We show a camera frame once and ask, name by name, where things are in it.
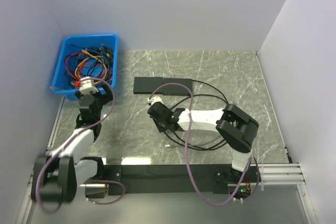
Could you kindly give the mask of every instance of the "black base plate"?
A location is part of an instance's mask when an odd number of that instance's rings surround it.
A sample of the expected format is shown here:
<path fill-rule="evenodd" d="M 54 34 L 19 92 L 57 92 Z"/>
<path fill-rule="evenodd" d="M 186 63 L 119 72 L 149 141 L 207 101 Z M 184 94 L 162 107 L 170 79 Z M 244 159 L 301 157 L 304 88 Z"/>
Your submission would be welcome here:
<path fill-rule="evenodd" d="M 238 183 L 240 174 L 231 164 L 191 165 L 195 182 L 200 191 L 228 194 L 228 184 Z M 185 165 L 105 165 L 106 176 L 126 186 L 127 194 L 188 193 L 195 189 L 190 182 Z M 257 168 L 251 166 L 245 175 L 251 182 L 257 181 Z M 109 185 L 109 195 L 120 195 L 118 185 Z"/>

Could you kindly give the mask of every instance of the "red wire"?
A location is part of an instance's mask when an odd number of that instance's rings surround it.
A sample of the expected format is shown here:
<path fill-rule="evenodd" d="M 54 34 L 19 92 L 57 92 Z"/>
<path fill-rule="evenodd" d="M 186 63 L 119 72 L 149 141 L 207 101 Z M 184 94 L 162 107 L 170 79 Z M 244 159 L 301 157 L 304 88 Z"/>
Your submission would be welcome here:
<path fill-rule="evenodd" d="M 86 66 L 86 65 L 92 65 L 92 64 L 95 64 L 95 63 L 92 63 L 92 62 L 88 62 L 88 63 L 85 63 L 83 64 L 82 66 L 80 66 L 80 68 L 78 69 L 79 71 L 79 74 L 82 72 L 83 73 L 83 67 Z M 101 73 L 100 77 L 101 78 L 102 76 L 104 76 L 105 74 L 105 69 L 103 70 L 103 72 Z"/>
<path fill-rule="evenodd" d="M 74 52 L 72 55 L 70 55 L 67 59 L 66 59 L 66 61 L 65 61 L 65 69 L 67 70 L 67 72 L 68 72 L 68 74 L 71 76 L 71 77 L 73 77 L 75 80 L 79 80 L 76 76 L 74 76 L 71 72 L 70 72 L 70 70 L 69 70 L 69 68 L 68 68 L 68 62 L 69 62 L 69 59 L 72 57 L 72 56 L 75 56 L 75 55 L 79 55 L 79 54 L 81 54 L 81 52 Z"/>

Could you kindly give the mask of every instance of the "gray marble surface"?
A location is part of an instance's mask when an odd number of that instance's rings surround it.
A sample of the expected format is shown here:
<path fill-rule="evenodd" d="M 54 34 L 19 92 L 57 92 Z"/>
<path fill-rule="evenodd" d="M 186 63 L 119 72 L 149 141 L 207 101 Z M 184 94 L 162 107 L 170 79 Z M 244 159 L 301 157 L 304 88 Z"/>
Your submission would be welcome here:
<path fill-rule="evenodd" d="M 288 163 L 280 129 L 272 109 L 264 78 L 254 51 L 127 51 L 120 52 L 117 99 L 112 114 L 102 123 L 99 138 L 83 156 L 101 156 L 108 164 L 184 164 L 184 150 L 158 132 L 149 118 L 148 95 L 134 95 L 136 76 L 192 78 L 208 82 L 226 94 L 260 124 L 253 153 L 261 163 Z M 215 94 L 216 90 L 194 83 L 194 94 Z M 183 97 L 162 96 L 172 105 Z M 189 101 L 180 106 L 187 107 Z M 196 97 L 195 110 L 223 108 L 216 98 Z M 105 114 L 110 109 L 103 109 Z M 61 111 L 54 148 L 72 133 L 78 102 L 66 100 Z M 192 131 L 190 143 L 202 144 L 215 139 L 215 132 Z M 192 164 L 231 162 L 232 149 L 226 145 L 216 151 L 189 150 Z"/>

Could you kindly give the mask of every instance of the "tangled cables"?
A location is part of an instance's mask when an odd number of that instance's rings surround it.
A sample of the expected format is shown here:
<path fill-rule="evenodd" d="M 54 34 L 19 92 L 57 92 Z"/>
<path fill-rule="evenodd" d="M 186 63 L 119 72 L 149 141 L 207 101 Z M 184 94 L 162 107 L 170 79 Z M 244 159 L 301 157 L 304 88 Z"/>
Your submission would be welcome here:
<path fill-rule="evenodd" d="M 99 47 L 84 48 L 65 58 L 66 75 L 70 78 L 70 86 L 79 87 L 83 77 L 94 77 L 108 83 L 112 80 L 113 52 L 104 44 Z"/>

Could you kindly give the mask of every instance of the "yellow wire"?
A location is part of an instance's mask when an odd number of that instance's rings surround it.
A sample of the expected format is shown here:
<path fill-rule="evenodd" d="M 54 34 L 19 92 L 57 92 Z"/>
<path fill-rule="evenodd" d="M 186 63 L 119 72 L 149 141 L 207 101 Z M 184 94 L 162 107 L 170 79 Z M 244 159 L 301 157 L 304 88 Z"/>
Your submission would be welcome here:
<path fill-rule="evenodd" d="M 104 78 L 106 77 L 106 75 L 107 75 L 107 72 L 108 72 L 106 65 L 105 65 L 100 59 L 98 59 L 96 56 L 90 54 L 89 52 L 87 52 L 87 51 L 85 51 L 85 50 L 82 50 L 82 52 L 83 52 L 84 54 L 90 56 L 91 58 L 96 59 L 97 61 L 99 61 L 99 62 L 101 63 L 101 65 L 102 65 L 102 66 L 104 67 L 104 69 L 105 69 L 104 76 L 102 77 L 102 79 L 104 79 Z M 88 60 L 90 60 L 90 58 L 84 59 L 84 60 L 77 66 L 77 68 L 75 69 L 75 76 L 76 76 L 78 79 L 80 79 L 80 74 L 77 74 L 77 69 L 80 68 L 83 64 L 85 64 Z"/>

